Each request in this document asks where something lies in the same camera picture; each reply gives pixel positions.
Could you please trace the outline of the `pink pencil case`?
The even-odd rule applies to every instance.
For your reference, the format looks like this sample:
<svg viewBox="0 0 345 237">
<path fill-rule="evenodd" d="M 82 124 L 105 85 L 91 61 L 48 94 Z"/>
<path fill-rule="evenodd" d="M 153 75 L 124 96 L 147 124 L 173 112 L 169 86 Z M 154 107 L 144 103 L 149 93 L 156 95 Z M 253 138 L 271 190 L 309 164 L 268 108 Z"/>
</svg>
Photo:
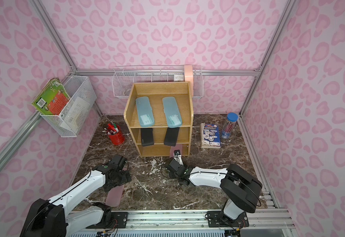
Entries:
<svg viewBox="0 0 345 237">
<path fill-rule="evenodd" d="M 115 187 L 111 191 L 108 192 L 105 204 L 110 207 L 118 207 L 120 205 L 123 191 L 125 185 Z"/>
<path fill-rule="evenodd" d="M 171 146 L 170 151 L 169 151 L 169 157 L 174 157 L 175 156 L 175 151 L 179 150 L 180 155 L 182 155 L 183 152 L 183 146 L 182 144 L 176 144 L 176 146 Z"/>
</svg>

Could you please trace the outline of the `teal pencil case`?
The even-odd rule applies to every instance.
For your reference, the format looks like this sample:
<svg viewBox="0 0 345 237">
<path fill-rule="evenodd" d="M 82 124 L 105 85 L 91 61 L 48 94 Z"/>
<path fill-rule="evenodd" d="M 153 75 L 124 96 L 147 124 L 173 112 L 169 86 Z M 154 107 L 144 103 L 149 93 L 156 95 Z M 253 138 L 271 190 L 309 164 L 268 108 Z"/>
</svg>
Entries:
<svg viewBox="0 0 345 237">
<path fill-rule="evenodd" d="M 169 128 L 182 126 L 182 118 L 175 97 L 168 96 L 162 99 L 166 123 Z"/>
<path fill-rule="evenodd" d="M 150 127 L 155 124 L 155 119 L 149 97 L 142 96 L 135 101 L 138 121 L 141 127 Z"/>
</svg>

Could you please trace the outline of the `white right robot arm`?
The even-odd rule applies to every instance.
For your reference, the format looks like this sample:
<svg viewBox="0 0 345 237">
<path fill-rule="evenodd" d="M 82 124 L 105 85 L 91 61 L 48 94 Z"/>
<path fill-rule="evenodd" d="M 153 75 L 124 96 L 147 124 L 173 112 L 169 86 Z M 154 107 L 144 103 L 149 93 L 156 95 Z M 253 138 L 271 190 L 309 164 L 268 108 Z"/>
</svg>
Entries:
<svg viewBox="0 0 345 237">
<path fill-rule="evenodd" d="M 223 169 L 205 169 L 185 166 L 177 158 L 170 158 L 164 167 L 169 178 L 178 180 L 181 185 L 208 186 L 226 193 L 228 200 L 222 210 L 207 212 L 209 227 L 231 227 L 237 231 L 248 227 L 247 213 L 255 213 L 261 205 L 262 183 L 236 164 Z"/>
</svg>

